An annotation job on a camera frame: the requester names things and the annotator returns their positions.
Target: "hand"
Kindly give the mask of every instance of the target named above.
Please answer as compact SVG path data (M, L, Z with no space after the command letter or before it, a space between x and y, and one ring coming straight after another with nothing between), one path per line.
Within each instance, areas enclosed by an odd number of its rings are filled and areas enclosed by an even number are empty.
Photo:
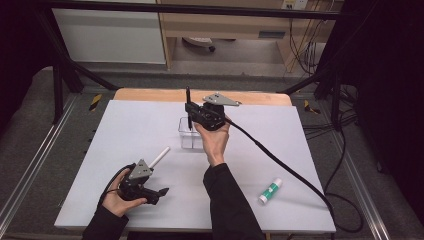
M125 174L127 174L129 171L130 169L125 169L115 178L115 180L113 180L109 187L109 192L106 194L102 204L103 207L118 217L124 216L124 214L131 208L140 206L141 204L147 202L147 199L145 198L139 198L133 201L125 201L118 195L119 183L122 181Z
M215 167L224 163L224 151L230 137L228 134L230 124L226 122L224 126L215 131L208 131L199 123L194 123L194 127L202 136L203 149L208 156L209 164Z

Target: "person's arm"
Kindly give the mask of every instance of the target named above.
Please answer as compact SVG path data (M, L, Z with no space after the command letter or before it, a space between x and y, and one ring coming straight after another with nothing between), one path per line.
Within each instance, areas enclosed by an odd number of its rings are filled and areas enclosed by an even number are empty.
M102 205L97 208L93 218L84 230L82 234L83 240L119 239L128 223L125 213L131 208L146 203L147 199L145 198L125 201L118 195L119 183L128 171L129 169L122 171L112 182Z
M255 214L226 163L209 167L203 183L211 199L214 239L265 239Z
M264 234L243 192L224 161L230 125L207 131L195 123L203 140L203 149L210 167L203 179L211 199L210 211L214 240L265 239Z

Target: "transparent box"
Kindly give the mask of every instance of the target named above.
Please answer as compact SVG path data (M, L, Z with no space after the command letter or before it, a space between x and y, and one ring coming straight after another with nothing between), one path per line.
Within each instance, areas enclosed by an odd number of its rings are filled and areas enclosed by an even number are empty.
M181 148L203 149L202 137L194 126L190 131L187 117L180 118L178 131L180 132Z

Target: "metal bracket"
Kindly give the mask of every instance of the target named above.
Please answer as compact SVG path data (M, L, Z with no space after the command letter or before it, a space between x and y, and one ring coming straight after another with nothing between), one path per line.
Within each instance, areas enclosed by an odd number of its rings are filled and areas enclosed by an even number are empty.
M238 107L240 105L240 102L233 101L225 97L224 95L220 94L219 92L203 97L203 100L214 105L228 105L228 106L235 106L235 107Z
M128 179L137 179L142 177L149 177L153 174L152 170L147 166L144 159L138 162L137 166L134 167Z

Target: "white cabinet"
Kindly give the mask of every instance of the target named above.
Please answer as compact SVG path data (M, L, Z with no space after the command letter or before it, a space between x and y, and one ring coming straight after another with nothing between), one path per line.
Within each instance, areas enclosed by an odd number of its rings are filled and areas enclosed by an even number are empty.
M119 2L155 3L154 0ZM157 13L68 9L53 9L53 12L75 61L165 64Z

